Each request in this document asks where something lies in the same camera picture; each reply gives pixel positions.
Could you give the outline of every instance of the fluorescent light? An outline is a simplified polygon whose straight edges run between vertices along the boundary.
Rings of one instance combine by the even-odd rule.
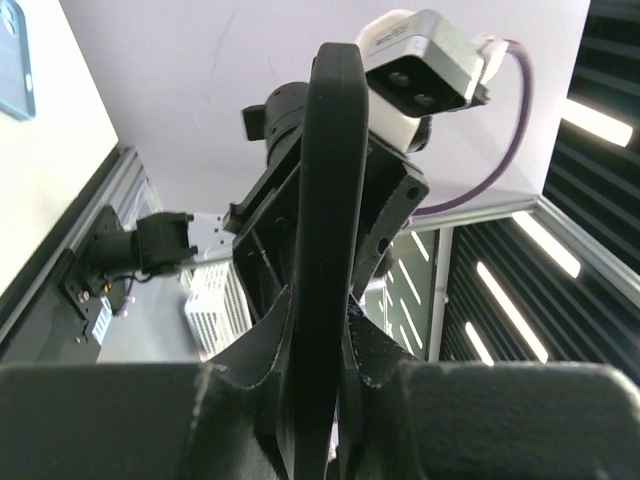
[[[409,315],[409,310],[404,303],[403,299],[400,299],[400,305],[402,306],[402,310],[404,310],[404,316],[407,317],[407,321],[409,322],[409,326],[411,327],[411,331],[413,332],[413,336],[416,337],[416,342],[418,342],[418,346],[422,348],[422,339],[420,335],[418,335],[418,330],[416,330],[416,326],[413,324],[413,319],[411,315]]]
[[[407,332],[404,331],[404,327],[402,325],[400,325],[400,335],[402,335],[402,339],[404,340],[404,344],[407,346],[409,353],[415,356],[413,349],[411,348],[411,344],[409,343],[409,339],[407,338]]]
[[[402,274],[404,275],[404,278],[407,279],[407,283],[409,284],[409,288],[413,292],[413,296],[416,297],[416,300],[418,301],[418,305],[422,305],[422,300],[420,300],[420,295],[418,295],[418,291],[416,290],[416,286],[411,281],[411,277],[409,276],[409,272],[407,272],[407,268],[404,266],[404,262],[402,260],[399,260],[398,261],[398,265],[400,265],[400,270],[402,271]]]
[[[487,347],[485,347],[484,343],[482,343],[482,340],[480,340],[480,336],[478,335],[478,332],[476,332],[476,329],[473,328],[473,325],[467,322],[467,324],[464,326],[464,329],[467,332],[467,335],[469,336],[469,340],[471,340],[473,347],[476,349],[476,352],[478,352],[480,360],[482,360],[490,367],[493,367],[493,359],[491,358],[491,355],[489,355],[489,350],[487,350]]]
[[[518,329],[520,335],[522,335],[527,344],[529,344],[531,350],[533,350],[533,352],[542,363],[546,363],[549,359],[549,354],[540,343],[540,340],[538,340],[538,337],[535,336],[527,322],[524,320],[524,317],[520,314],[511,300],[509,300],[507,294],[504,292],[504,290],[502,290],[502,288],[500,288],[500,285],[498,285],[496,279],[493,278],[491,272],[487,270],[487,267],[485,267],[484,263],[482,262],[478,262],[476,269],[478,271],[478,274],[480,275],[480,278],[482,278],[487,287],[489,287],[489,290],[498,301],[502,309],[505,311],[511,322],[513,322],[515,327]]]
[[[569,99],[565,100],[562,118],[621,147],[627,146],[633,134],[629,125]]]
[[[389,295],[389,290],[387,290],[386,288],[384,289],[384,296],[387,299],[387,302],[389,302],[389,305],[393,307],[393,300],[391,300],[391,295]]]
[[[424,248],[424,244],[422,243],[422,240],[420,240],[418,234],[416,232],[411,232],[411,238],[413,238],[413,241],[416,242],[416,245],[418,245],[418,250],[420,250],[420,253],[424,257],[424,261],[428,262],[429,252],[427,252],[427,249]]]
[[[513,214],[513,219],[569,275],[576,278],[580,262],[527,212]]]

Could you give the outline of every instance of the mounting plate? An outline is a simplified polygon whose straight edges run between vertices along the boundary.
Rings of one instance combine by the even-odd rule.
[[[74,252],[75,260],[60,282],[60,290],[85,320],[83,335],[91,331],[103,308],[102,296],[107,296],[113,310],[117,310],[125,301],[125,281],[114,282],[109,292],[103,290],[104,280],[84,258],[93,237],[98,233],[122,231],[117,213],[110,205],[105,206],[87,231],[85,238]]]

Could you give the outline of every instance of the black mount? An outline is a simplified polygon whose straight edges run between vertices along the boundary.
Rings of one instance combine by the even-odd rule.
[[[118,311],[125,301],[125,281],[134,279],[136,272],[147,279],[172,275],[182,261],[198,253],[189,245],[191,221],[193,216],[186,213],[161,212],[138,220],[135,230],[124,231],[113,207],[105,206],[76,249],[60,289],[87,325],[100,314],[105,295]]]

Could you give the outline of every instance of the purple cable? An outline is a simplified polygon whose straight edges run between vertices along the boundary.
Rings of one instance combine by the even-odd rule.
[[[434,215],[436,213],[446,212],[452,208],[464,205],[469,200],[477,197],[493,185],[495,181],[498,180],[507,170],[509,165],[511,165],[511,162],[513,162],[513,159],[520,148],[520,144],[522,143],[522,139],[524,138],[524,134],[527,131],[529,116],[531,115],[531,103],[533,101],[533,66],[531,65],[531,59],[522,44],[515,40],[507,40],[507,42],[509,42],[507,53],[513,55],[518,62],[518,65],[520,65],[520,70],[522,71],[522,102],[520,104],[518,125],[516,126],[516,131],[513,134],[513,139],[507,149],[507,153],[505,153],[502,161],[498,164],[496,169],[491,172],[491,174],[478,186],[472,188],[467,193],[454,198],[453,200],[448,200],[446,202],[439,203],[438,205],[418,208],[413,212],[414,217]]]
[[[133,278],[129,279],[129,285],[127,285],[127,288],[124,292],[124,302],[122,302],[120,308],[113,314],[114,317],[121,317],[124,315],[124,312],[127,311],[127,308],[131,304],[131,294],[133,293],[134,283],[135,281],[133,280]]]

